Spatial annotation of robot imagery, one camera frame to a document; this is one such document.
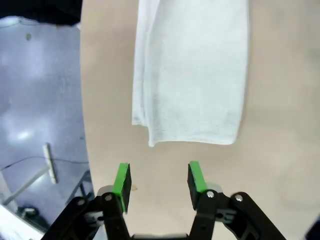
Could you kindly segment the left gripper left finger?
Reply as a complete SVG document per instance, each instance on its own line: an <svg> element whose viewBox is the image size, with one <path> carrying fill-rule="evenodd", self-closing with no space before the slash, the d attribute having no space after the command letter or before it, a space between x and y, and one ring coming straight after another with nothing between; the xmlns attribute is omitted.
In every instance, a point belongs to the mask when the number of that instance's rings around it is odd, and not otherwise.
<svg viewBox="0 0 320 240"><path fill-rule="evenodd" d="M129 163L120 163L113 185L94 199L74 197L44 234L46 240L94 240L105 229L107 240L130 240L128 213L132 178Z"/></svg>

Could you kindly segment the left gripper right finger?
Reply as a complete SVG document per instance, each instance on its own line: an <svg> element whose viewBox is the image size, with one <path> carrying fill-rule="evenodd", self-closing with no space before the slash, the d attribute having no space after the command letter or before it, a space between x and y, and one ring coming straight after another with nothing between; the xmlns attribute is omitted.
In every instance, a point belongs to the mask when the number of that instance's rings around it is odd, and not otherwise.
<svg viewBox="0 0 320 240"><path fill-rule="evenodd" d="M245 192L230 197L205 182L199 162L188 164L187 183L196 211L188 238L210 240L221 222L237 240L284 240L285 237Z"/></svg>

